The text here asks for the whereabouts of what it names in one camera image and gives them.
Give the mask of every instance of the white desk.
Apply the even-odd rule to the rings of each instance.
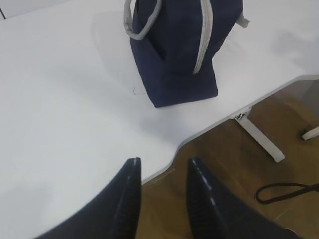
[[[248,0],[213,59],[219,96],[155,109],[123,1],[74,0],[0,22],[0,238],[34,237],[89,202],[125,160],[146,182],[192,138],[319,74],[317,0]]]

